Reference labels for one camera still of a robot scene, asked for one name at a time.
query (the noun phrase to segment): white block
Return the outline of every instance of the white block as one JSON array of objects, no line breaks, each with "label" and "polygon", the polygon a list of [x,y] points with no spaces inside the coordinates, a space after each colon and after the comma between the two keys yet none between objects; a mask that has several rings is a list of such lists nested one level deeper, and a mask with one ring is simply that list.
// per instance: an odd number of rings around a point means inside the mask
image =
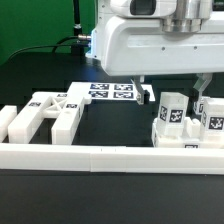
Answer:
[{"label": "white block", "polygon": [[194,102],[194,108],[193,109],[194,109],[195,114],[197,114],[197,115],[202,114],[203,109],[204,109],[204,101],[205,101],[205,99],[208,99],[208,98],[210,98],[210,97],[203,96],[203,97],[200,98],[199,101]]},{"label": "white block", "polygon": [[191,120],[189,117],[185,118],[186,132],[190,138],[200,137],[201,122],[197,119]]},{"label": "white block", "polygon": [[208,98],[204,102],[201,118],[200,139],[202,141],[222,141],[224,138],[224,99]]},{"label": "white block", "polygon": [[184,130],[188,97],[180,93],[161,94],[156,130],[165,136],[179,137]]},{"label": "white block", "polygon": [[3,142],[8,135],[8,126],[17,116],[16,106],[5,106],[0,111],[0,142]]},{"label": "white block", "polygon": [[33,98],[8,127],[10,143],[29,143],[43,121],[42,111],[51,103],[50,97]]},{"label": "white block", "polygon": [[52,129],[52,144],[71,145],[84,110],[83,97],[68,98]]},{"label": "white block", "polygon": [[91,154],[91,172],[126,172],[126,155],[115,147],[103,147]]}]

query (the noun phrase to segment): white cuboid block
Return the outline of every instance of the white cuboid block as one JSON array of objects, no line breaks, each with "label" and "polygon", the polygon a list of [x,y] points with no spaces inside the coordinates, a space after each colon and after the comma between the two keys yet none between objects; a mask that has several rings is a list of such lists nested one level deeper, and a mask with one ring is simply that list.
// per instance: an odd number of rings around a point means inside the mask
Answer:
[{"label": "white cuboid block", "polygon": [[185,129],[186,129],[188,137],[199,138],[201,122],[197,119],[191,120],[189,117],[186,117],[184,122],[185,122]]},{"label": "white cuboid block", "polygon": [[81,120],[85,103],[91,103],[91,97],[68,98],[60,115],[51,129],[53,145],[71,145],[79,122]]},{"label": "white cuboid block", "polygon": [[16,106],[5,106],[0,111],[0,142],[3,142],[8,135],[8,126],[17,116]]},{"label": "white cuboid block", "polygon": [[51,104],[50,97],[33,98],[8,127],[9,142],[27,144],[43,121],[42,111]]},{"label": "white cuboid block", "polygon": [[204,102],[200,139],[204,142],[224,141],[224,99],[208,98]]},{"label": "white cuboid block", "polygon": [[158,133],[156,130],[157,127],[157,119],[154,120],[152,125],[152,142],[154,147],[156,148],[200,148],[200,141],[195,136],[200,133],[199,121],[191,121],[189,117],[186,117],[184,120],[185,128],[183,130],[182,136],[165,136]]},{"label": "white cuboid block", "polygon": [[184,118],[188,97],[180,93],[161,93],[156,130],[165,136],[181,136],[184,130]]}]

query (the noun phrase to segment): white plastic part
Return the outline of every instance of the white plastic part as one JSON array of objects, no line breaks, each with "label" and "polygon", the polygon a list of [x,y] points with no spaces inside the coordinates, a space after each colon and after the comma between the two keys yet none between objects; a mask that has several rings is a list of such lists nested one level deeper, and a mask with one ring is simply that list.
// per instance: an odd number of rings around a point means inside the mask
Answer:
[{"label": "white plastic part", "polygon": [[0,142],[8,135],[8,126],[17,116],[16,106],[4,106],[0,111]]},{"label": "white plastic part", "polygon": [[84,109],[84,98],[68,98],[51,129],[53,145],[71,145]]},{"label": "white plastic part", "polygon": [[101,65],[110,76],[222,72],[224,18],[218,14],[214,22],[216,15],[193,35],[162,32],[160,19],[114,16],[105,27]]},{"label": "white plastic part", "polygon": [[160,135],[180,137],[184,130],[184,118],[188,97],[180,93],[161,93],[156,129]]},{"label": "white plastic part", "polygon": [[0,169],[224,174],[223,149],[0,144]]},{"label": "white plastic part", "polygon": [[126,148],[102,147],[91,153],[91,172],[126,172]]},{"label": "white plastic part", "polygon": [[43,121],[42,111],[49,107],[50,97],[32,98],[8,127],[10,143],[29,143]]},{"label": "white plastic part", "polygon": [[202,96],[198,101],[194,102],[194,112],[197,115],[202,115],[204,109],[204,100],[210,98],[208,96]]},{"label": "white plastic part", "polygon": [[191,120],[189,117],[185,118],[185,126],[187,134],[190,138],[200,137],[201,122],[197,119]]},{"label": "white plastic part", "polygon": [[156,0],[156,9],[153,15],[132,15],[131,14],[132,0],[111,0],[110,6],[112,11],[126,18],[160,18],[173,14],[176,10],[177,0]]},{"label": "white plastic part", "polygon": [[215,143],[224,142],[223,98],[205,99],[201,123],[201,140]]},{"label": "white plastic part", "polygon": [[182,134],[172,135],[175,133],[170,129],[169,122],[164,120],[169,117],[168,110],[163,106],[167,104],[168,107],[172,107],[173,102],[184,100],[178,100],[176,93],[161,94],[161,105],[158,118],[154,120],[152,124],[152,141],[156,148],[224,148],[224,99],[223,98],[205,98],[204,110],[201,118],[201,122],[197,119],[191,120],[189,117],[184,119],[181,124]]}]

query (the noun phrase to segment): black cable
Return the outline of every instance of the black cable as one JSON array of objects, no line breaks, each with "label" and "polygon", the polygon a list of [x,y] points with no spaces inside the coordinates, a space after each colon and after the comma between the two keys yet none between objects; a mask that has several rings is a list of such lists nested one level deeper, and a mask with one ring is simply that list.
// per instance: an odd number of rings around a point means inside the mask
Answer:
[{"label": "black cable", "polygon": [[72,44],[59,44],[59,45],[43,45],[43,46],[33,46],[33,47],[27,47],[20,49],[18,51],[15,51],[13,54],[10,55],[8,60],[11,60],[13,57],[15,57],[17,54],[20,54],[24,51],[34,50],[34,49],[41,49],[41,48],[52,48],[52,47],[71,47],[71,46],[83,46],[88,47],[89,45],[87,43],[72,43]]},{"label": "black cable", "polygon": [[74,23],[80,24],[79,0],[73,0],[73,8],[74,8]]},{"label": "black cable", "polygon": [[74,10],[74,35],[82,33],[81,19],[80,19],[80,7],[79,0],[73,0],[73,10]]},{"label": "black cable", "polygon": [[[68,41],[68,40],[75,40],[75,39],[77,39],[77,38],[78,38],[77,36],[65,37],[65,38],[59,40],[59,41],[56,43],[56,45],[62,44],[62,43],[64,43],[64,42]],[[58,47],[55,46],[55,47],[52,49],[52,53],[55,53],[55,51],[57,50],[57,48],[58,48]]]}]

